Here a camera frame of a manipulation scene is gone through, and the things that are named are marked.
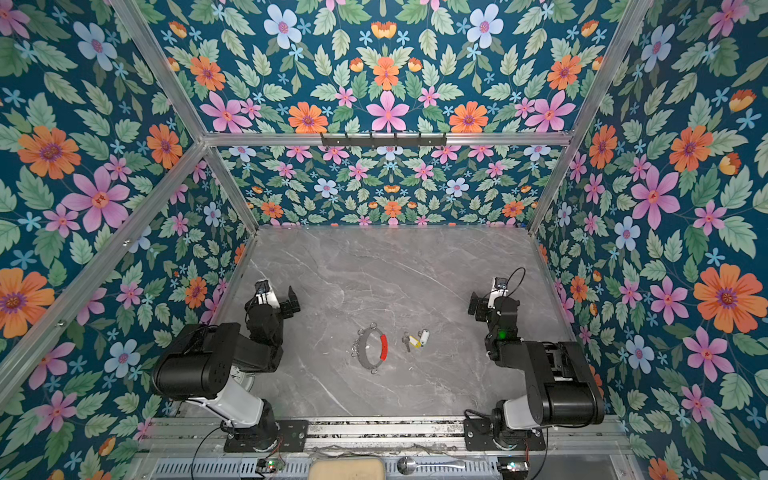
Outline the bunch of keys yellow tag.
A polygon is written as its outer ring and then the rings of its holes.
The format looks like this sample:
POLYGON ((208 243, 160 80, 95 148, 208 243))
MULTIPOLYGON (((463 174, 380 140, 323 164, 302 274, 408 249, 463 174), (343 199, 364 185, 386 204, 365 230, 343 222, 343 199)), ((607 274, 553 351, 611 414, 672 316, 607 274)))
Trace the bunch of keys yellow tag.
POLYGON ((403 343, 408 353, 411 353, 413 350, 417 350, 422 347, 420 340, 417 337, 414 337, 413 335, 410 335, 408 333, 405 333, 402 336, 401 342, 403 343))

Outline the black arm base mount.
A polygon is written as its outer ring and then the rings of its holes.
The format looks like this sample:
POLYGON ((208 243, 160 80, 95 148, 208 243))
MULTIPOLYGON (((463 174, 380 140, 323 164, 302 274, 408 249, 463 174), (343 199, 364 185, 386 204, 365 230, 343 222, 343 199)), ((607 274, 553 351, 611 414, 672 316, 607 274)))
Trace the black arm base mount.
POLYGON ((307 420, 263 420, 252 427, 236 428, 221 423, 226 434, 224 451, 227 453, 297 453, 304 450, 308 439, 307 420))

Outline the aluminium frame bar left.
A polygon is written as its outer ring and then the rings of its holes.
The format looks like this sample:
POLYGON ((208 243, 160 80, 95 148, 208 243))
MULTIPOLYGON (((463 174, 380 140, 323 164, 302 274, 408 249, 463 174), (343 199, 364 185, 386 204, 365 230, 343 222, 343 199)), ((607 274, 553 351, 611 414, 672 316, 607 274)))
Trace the aluminium frame bar left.
POLYGON ((95 289, 105 282, 128 252, 129 245, 141 236, 145 227, 169 202, 171 194, 192 173, 204 156, 205 149, 205 144, 198 142, 185 151, 178 164, 153 188, 41 319, 5 356, 1 362, 2 409, 6 408, 43 356, 56 346, 68 325, 90 301, 95 289))

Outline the beige pad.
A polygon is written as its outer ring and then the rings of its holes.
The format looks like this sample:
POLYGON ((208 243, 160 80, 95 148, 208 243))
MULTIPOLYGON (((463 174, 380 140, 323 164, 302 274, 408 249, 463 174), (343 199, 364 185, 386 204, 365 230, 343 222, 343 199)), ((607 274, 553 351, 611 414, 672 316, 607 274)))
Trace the beige pad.
POLYGON ((385 480, 386 468, 378 458, 324 459, 314 462, 308 480, 385 480))

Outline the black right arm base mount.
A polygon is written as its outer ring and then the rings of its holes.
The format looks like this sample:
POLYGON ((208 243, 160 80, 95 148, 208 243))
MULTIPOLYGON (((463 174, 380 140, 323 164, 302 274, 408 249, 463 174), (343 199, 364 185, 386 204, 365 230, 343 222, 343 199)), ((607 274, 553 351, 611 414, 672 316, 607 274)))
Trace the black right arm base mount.
POLYGON ((543 452, 546 448, 540 430, 494 430, 492 422, 480 417, 463 419, 464 442, 468 451, 543 452))

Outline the metal spoon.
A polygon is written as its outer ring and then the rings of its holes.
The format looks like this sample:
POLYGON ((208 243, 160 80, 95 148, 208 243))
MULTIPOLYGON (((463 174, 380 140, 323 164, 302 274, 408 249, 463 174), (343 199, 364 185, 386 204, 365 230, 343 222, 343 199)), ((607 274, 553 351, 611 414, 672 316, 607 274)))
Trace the metal spoon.
POLYGON ((415 457, 404 456, 396 462, 397 471, 404 476, 415 475, 416 473, 443 473, 445 471, 465 470, 466 463, 461 460, 446 462, 425 462, 419 461, 415 457))

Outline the aluminium frame corner post left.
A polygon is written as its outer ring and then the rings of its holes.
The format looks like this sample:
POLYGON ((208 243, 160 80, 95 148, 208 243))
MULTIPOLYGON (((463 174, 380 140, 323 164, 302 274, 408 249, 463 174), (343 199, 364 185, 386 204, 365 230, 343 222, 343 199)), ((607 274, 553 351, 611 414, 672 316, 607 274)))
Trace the aluminium frame corner post left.
POLYGON ((113 1, 112 6, 186 128, 191 139, 191 145, 186 153, 190 153, 193 160, 205 159, 246 230, 250 235, 255 235, 258 224, 247 206, 241 189, 236 184, 230 169, 225 165, 218 148, 209 141, 211 133, 183 89, 178 76, 172 70, 165 52, 160 47, 139 6, 135 1, 113 1))

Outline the black hook rack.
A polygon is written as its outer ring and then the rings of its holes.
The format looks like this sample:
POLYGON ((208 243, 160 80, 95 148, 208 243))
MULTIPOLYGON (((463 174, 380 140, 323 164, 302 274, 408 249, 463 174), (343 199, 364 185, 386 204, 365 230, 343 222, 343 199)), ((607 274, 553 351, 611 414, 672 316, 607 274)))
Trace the black hook rack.
POLYGON ((321 145, 324 147, 443 147, 448 145, 444 134, 422 133, 393 133, 393 134, 321 134, 321 145))

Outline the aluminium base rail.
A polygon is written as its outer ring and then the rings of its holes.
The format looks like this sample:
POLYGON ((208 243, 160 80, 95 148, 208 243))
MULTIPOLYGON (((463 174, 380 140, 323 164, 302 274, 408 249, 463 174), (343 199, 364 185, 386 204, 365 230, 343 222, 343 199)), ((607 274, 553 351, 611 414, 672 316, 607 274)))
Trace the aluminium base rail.
MULTIPOLYGON (((512 433, 495 440, 480 434, 458 416, 374 416, 306 418, 302 428, 284 426, 266 447, 234 447, 237 454, 289 453, 448 453, 490 455, 529 452, 550 455, 618 455, 631 452, 629 437, 615 416, 581 428, 550 427, 512 433)), ((227 452, 234 436, 219 429, 215 418, 186 417, 157 420, 138 442, 142 454, 186 455, 227 452)))

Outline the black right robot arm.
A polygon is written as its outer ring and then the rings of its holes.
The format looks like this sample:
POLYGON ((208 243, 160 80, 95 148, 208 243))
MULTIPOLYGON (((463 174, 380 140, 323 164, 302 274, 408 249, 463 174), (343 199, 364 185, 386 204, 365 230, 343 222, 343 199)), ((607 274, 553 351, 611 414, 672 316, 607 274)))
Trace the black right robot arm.
POLYGON ((523 375, 525 393, 499 401, 489 414, 464 411, 469 450, 513 449, 546 427, 585 428, 605 418, 605 403, 582 348, 575 342, 525 340, 519 336, 520 302, 504 290, 473 294, 468 314, 484 323, 489 359, 523 375))

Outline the aluminium frame corner post right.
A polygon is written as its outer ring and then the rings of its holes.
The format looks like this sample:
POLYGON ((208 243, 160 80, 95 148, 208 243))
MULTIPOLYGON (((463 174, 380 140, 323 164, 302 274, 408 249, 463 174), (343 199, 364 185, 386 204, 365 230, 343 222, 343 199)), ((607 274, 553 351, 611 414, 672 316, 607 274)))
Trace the aluminium frame corner post right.
POLYGON ((563 183, 568 166, 578 153, 587 136, 588 129, 595 119, 604 96, 617 75, 620 65, 627 54, 634 37, 642 27, 645 16, 653 5, 651 0, 628 1, 618 23, 614 36, 604 55, 601 69, 595 76, 584 103, 575 118, 570 140, 558 157, 558 161, 550 174, 548 182, 539 198, 536 213, 528 225, 528 233, 535 238, 540 225, 552 206, 560 185, 563 183))

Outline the aluminium frame corner post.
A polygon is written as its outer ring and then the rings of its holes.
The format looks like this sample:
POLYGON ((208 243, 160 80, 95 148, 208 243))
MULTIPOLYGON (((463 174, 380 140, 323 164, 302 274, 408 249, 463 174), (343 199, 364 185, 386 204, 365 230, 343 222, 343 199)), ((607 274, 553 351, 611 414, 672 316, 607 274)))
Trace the aluminium frame corner post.
POLYGON ((628 1, 618 23, 614 36, 604 55, 601 69, 595 76, 584 103, 575 118, 570 140, 558 157, 558 161, 550 174, 548 182, 539 198, 536 213, 528 225, 528 233, 535 238, 540 225, 552 206, 560 185, 563 183, 568 166, 578 153, 587 136, 588 129, 595 119, 604 96, 617 75, 620 65, 627 54, 634 37, 642 27, 645 16, 653 5, 651 0, 628 1))
POLYGON ((186 128, 191 139, 191 145, 186 153, 190 153, 193 160, 205 159, 246 230, 250 235, 255 235, 258 224, 247 206, 241 189, 236 184, 230 169, 225 165, 218 148, 209 141, 211 133, 183 89, 178 76, 172 70, 165 52, 160 47, 139 6, 135 1, 113 1, 112 6, 186 128))

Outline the aluminium frame horizontal bar back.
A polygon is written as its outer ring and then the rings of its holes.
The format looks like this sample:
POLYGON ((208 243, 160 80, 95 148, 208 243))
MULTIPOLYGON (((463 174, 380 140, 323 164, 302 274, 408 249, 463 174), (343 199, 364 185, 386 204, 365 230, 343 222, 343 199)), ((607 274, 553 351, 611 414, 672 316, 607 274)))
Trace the aluminium frame horizontal bar back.
POLYGON ((362 133, 362 134, 278 134, 278 133, 209 133, 204 136, 208 146, 323 146, 361 147, 379 146, 442 147, 442 146, 514 146, 550 145, 567 146, 572 136, 566 132, 513 132, 513 133, 362 133))

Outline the large keyring with red grip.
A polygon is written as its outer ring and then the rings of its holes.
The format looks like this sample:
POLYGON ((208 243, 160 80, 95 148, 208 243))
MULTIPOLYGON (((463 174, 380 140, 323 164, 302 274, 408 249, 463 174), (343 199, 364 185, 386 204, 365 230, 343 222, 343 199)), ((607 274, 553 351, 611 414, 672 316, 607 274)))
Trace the large keyring with red grip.
POLYGON ((351 357, 371 375, 376 375, 389 356, 389 340, 376 323, 360 329, 351 347, 351 357))

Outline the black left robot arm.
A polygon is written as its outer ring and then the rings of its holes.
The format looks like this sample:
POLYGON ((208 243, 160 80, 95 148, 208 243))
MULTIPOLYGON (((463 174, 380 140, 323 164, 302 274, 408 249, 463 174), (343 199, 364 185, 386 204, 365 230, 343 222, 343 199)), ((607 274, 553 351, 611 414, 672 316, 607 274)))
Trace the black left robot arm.
POLYGON ((153 391, 200 406, 221 420, 227 452, 268 451, 284 437, 269 401, 256 397, 232 376, 277 371, 283 357, 284 323, 301 311, 293 288, 279 299, 267 279, 246 302, 245 326, 200 323, 182 329, 154 366, 153 391))

